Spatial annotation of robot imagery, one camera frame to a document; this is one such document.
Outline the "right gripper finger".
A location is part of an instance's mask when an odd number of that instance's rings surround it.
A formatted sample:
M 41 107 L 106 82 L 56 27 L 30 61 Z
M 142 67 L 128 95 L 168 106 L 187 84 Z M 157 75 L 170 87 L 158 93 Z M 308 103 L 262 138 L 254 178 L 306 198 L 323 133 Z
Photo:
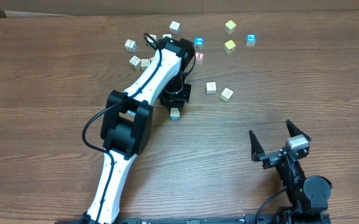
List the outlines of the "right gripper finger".
M 265 155 L 265 151 L 252 130 L 249 131 L 249 138 L 251 143 L 251 160 L 253 162 L 259 162 L 260 157 Z
M 311 137 L 309 137 L 306 133 L 301 131 L 291 120 L 286 120 L 287 130 L 289 132 L 290 137 L 303 135 L 309 142 L 311 142 Z

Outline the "wooden block blue side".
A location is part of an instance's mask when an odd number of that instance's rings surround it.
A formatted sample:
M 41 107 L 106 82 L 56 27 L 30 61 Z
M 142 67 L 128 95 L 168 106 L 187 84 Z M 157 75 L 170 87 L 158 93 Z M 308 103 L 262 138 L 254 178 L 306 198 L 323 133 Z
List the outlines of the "wooden block blue side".
M 180 119 L 180 111 L 178 108 L 170 109 L 170 119 L 171 120 L 179 120 Z

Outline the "wooden block yellow side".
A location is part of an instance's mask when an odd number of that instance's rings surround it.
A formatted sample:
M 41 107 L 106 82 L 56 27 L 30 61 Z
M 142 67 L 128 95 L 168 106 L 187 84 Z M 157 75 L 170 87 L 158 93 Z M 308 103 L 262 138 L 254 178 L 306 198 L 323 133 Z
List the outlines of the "wooden block yellow side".
M 229 102 L 230 98 L 233 96 L 233 91 L 229 88 L 225 88 L 221 95 L 220 98 L 225 101 L 225 102 Z

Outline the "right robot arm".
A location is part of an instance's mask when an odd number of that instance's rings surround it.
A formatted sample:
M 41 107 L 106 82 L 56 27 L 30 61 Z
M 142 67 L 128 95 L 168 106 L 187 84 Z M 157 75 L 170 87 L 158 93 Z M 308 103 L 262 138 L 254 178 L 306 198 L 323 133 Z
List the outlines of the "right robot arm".
M 249 131 L 251 160 L 262 162 L 263 169 L 275 168 L 283 189 L 265 201 L 254 215 L 245 215 L 245 223 L 330 223 L 328 199 L 332 183 L 320 175 L 306 177 L 300 160 L 307 157 L 312 141 L 290 120 L 286 120 L 290 138 L 278 152 L 266 154 L 254 132 Z M 282 193 L 286 193 L 290 206 L 279 207 L 274 214 L 263 214 L 264 207 Z

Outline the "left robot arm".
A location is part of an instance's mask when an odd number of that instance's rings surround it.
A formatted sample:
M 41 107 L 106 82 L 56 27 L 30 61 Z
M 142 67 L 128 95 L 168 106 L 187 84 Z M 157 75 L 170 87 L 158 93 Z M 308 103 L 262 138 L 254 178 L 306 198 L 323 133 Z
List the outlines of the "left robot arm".
M 182 111 L 189 101 L 191 86 L 184 81 L 195 65 L 193 42 L 164 37 L 153 40 L 155 56 L 142 75 L 123 92 L 113 90 L 106 108 L 85 125 L 103 118 L 102 147 L 84 140 L 86 146 L 102 152 L 103 168 L 98 188 L 89 209 L 79 223 L 114 223 L 129 170 L 145 149 L 151 134 L 153 106 L 156 101 L 168 110 Z

